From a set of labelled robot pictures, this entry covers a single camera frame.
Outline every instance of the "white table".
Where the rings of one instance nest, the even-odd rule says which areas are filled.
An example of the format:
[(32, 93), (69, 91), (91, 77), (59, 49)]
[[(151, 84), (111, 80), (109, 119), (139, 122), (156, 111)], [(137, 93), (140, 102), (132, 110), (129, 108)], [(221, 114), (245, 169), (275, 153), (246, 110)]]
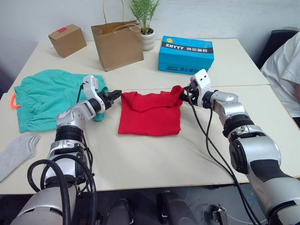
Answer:
[[(300, 131), (268, 85), (218, 87), (240, 97), (251, 119), (278, 144), (281, 169), (300, 176)], [(161, 90), (138, 90), (142, 94)], [(20, 135), (16, 111), (9, 107), (10, 95), (0, 101), (0, 141), (7, 146)], [(184, 185), (232, 183), (231, 178), (212, 163), (205, 148), (205, 137), (198, 128), (190, 106), (184, 103), (181, 110), (181, 132), (176, 136), (149, 137), (118, 135), (121, 102), (106, 112), (102, 122), (87, 123), (87, 137), (94, 155), (93, 170), (97, 190), (149, 188)], [(207, 126), (209, 110), (197, 107), (198, 116)], [(222, 126), (214, 114), (210, 138), (225, 159), (230, 161), (228, 141), (222, 135)], [(14, 170), (0, 183), (0, 194), (27, 194), (34, 191), (27, 182), (27, 169), (31, 163), (46, 158), (55, 131), (39, 133), (36, 156)], [(42, 168), (34, 171), (36, 182)], [(247, 182), (245, 175), (237, 173), (239, 182)]]
[[(209, 69), (213, 86), (240, 86), (269, 84), (237, 39), (214, 39), (215, 60)], [(62, 69), (71, 73), (102, 75), (109, 89), (137, 90), (163, 89), (174, 85), (186, 86), (189, 75), (158, 71), (160, 41), (154, 49), (144, 52), (144, 60), (109, 72), (105, 72), (99, 62), (95, 43), (76, 53), (62, 58), (49, 43), (39, 43), (18, 75), (13, 86), (20, 85), (26, 76), (45, 69)]]

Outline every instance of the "gray wall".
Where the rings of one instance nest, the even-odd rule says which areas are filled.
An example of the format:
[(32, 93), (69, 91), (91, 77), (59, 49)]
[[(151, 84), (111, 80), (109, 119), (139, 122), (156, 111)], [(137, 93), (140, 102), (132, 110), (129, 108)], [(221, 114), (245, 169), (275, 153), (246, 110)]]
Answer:
[[(124, 0), (126, 20), (134, 18), (128, 1)], [(121, 20), (119, 0), (106, 0), (105, 8), (108, 22)], [(300, 27), (299, 15), (299, 0), (161, 0), (151, 24), (157, 39), (238, 38), (256, 61), (270, 31)], [(102, 1), (0, 0), (1, 70), (14, 80), (36, 44), (71, 23), (92, 40), (90, 26), (104, 23)]]

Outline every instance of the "red sticker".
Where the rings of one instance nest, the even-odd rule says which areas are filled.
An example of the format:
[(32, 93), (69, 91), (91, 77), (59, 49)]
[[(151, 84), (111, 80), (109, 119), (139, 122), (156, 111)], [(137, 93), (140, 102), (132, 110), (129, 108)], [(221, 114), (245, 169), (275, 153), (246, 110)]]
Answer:
[(59, 32), (59, 33), (62, 33), (62, 32), (64, 32), (65, 30), (66, 30), (66, 28), (65, 28), (65, 27), (63, 27), (63, 28), (61, 28), (61, 29), (57, 30), (57, 32)]

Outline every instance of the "person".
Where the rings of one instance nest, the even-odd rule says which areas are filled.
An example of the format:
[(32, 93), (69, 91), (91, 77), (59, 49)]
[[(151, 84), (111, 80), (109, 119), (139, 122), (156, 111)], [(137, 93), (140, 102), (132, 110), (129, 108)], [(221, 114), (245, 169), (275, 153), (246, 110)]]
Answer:
[(300, 128), (300, 32), (268, 58), (261, 72)]

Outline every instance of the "green cloth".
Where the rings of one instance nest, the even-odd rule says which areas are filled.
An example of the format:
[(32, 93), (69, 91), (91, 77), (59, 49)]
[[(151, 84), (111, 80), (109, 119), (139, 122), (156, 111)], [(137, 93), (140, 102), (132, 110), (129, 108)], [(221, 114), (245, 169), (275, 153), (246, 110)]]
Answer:
[[(15, 87), (19, 130), (47, 131), (56, 128), (58, 114), (76, 104), (78, 91), (86, 74), (71, 74), (59, 69), (49, 69), (33, 76), (25, 77), (20, 86)], [(108, 91), (100, 75), (98, 91)], [(82, 90), (80, 101), (86, 100)], [(95, 121), (101, 121), (104, 114), (97, 114)]]

